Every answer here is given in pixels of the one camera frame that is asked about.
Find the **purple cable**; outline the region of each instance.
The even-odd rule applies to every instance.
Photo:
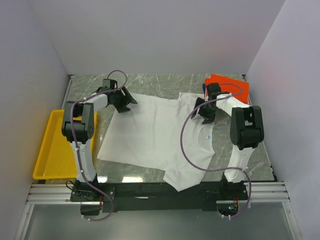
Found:
[[[71,132],[72,132],[73,140],[74,140],[74,143],[75,143],[75,147],[76,147],[76,149],[77,149],[76,154],[77,154],[77,157],[78,157],[78,164],[79,164],[81,176],[83,177],[83,179],[84,179],[84,181],[86,182],[86,184],[88,184],[92,189],[96,190],[97,192],[99,192],[99,193],[101,193],[103,196],[105,196],[105,197],[110,201],[110,203],[111,203],[111,210],[110,210],[110,212],[109,212],[106,216],[104,216],[104,217],[102,217],[102,218],[89,218],[89,217],[87,217],[87,216],[84,216],[85,219],[87,219],[87,220],[89,220],[89,221],[95,221],[95,222],[96,222],[96,221],[102,221],[102,220],[107,219],[107,218],[113,213],[114,208],[115,208],[115,205],[114,205],[114,202],[113,202],[113,200],[111,199],[111,197],[109,197],[106,193],[104,193],[103,191],[101,191],[101,190],[98,189],[97,187],[93,186],[93,185],[88,181],[88,179],[87,179],[87,177],[86,177],[86,175],[85,175],[85,173],[84,173],[83,166],[82,166],[82,162],[81,162],[80,151],[79,151],[79,145],[78,145],[77,136],[76,136],[76,132],[75,132],[75,125],[74,125],[74,108],[75,108],[75,106],[76,106],[78,103],[82,103],[82,102],[88,101],[88,100],[94,98],[95,96],[98,96],[98,95],[101,95],[101,94],[113,93],[113,92],[115,92],[115,91],[117,91],[117,90],[122,89],[122,88],[126,85],[126,83],[127,83],[127,81],[128,81],[128,77],[127,77],[127,75],[126,75],[123,71],[121,71],[121,70],[113,70],[112,72],[109,73],[109,75],[108,75],[106,78],[109,79],[110,75],[111,75],[112,73],[114,73],[114,72],[120,72],[120,73],[122,73],[122,74],[124,75],[124,77],[125,77],[125,82],[124,82],[124,84],[123,84],[122,86],[117,87],[117,88],[112,89],[112,90],[107,90],[107,91],[99,92],[99,93],[97,93],[97,94],[94,94],[94,95],[91,95],[91,96],[87,97],[86,99],[81,99],[81,100],[79,100],[79,101],[75,101],[75,102],[72,104],[71,110],[70,110]]]
[[[191,118],[192,114],[196,113],[197,110],[198,110],[199,108],[201,108],[202,106],[204,106],[204,105],[211,104],[211,103],[214,103],[214,102],[220,101],[220,100],[225,100],[225,99],[230,98],[231,96],[236,96],[236,95],[242,94],[242,93],[244,92],[244,90],[243,90],[240,86],[238,86],[238,85],[236,85],[236,84],[234,84],[234,83],[231,83],[231,82],[220,83],[219,85],[232,85],[232,86],[235,86],[235,87],[239,88],[241,91],[240,91],[240,92],[237,92],[237,93],[234,93],[234,94],[231,94],[231,95],[228,95],[228,96],[225,96],[225,97],[222,97],[222,98],[217,98],[217,99],[213,99],[213,100],[210,100],[210,101],[206,101],[206,102],[204,102],[204,103],[201,103],[199,106],[195,107],[195,108],[193,109],[193,111],[189,114],[189,116],[186,118],[186,120],[185,120],[184,123],[183,123],[182,129],[181,129],[181,133],[180,133],[180,147],[181,147],[181,151],[182,151],[182,154],[183,154],[184,158],[187,160],[187,162],[188,162],[189,164],[191,164],[191,165],[192,165],[194,168],[196,168],[196,169],[199,169],[199,170],[204,171],[204,172],[220,172],[220,171],[225,171],[225,170],[231,170],[231,169],[233,169],[233,170],[239,170],[239,171],[241,171],[241,172],[244,173],[244,175],[246,176],[246,178],[248,179],[248,182],[249,182],[248,200],[246,201],[244,207],[243,207],[237,214],[235,214],[235,215],[233,215],[233,216],[230,216],[231,218],[234,218],[234,217],[238,216],[239,214],[241,214],[245,209],[247,209],[247,208],[249,207],[250,198],[251,198],[251,192],[252,192],[252,184],[251,184],[251,179],[250,179],[249,175],[248,175],[248,174],[246,173],[246,171],[245,171],[244,169],[242,169],[241,167],[235,167],[235,166],[233,166],[233,167],[222,167],[222,168],[217,168],[217,169],[205,169],[205,168],[199,167],[199,166],[195,165],[195,164],[187,157],[186,152],[185,152],[185,149],[184,149],[184,145],[183,145],[184,130],[185,130],[185,127],[186,127],[186,125],[187,125],[187,122],[188,122],[188,120]]]

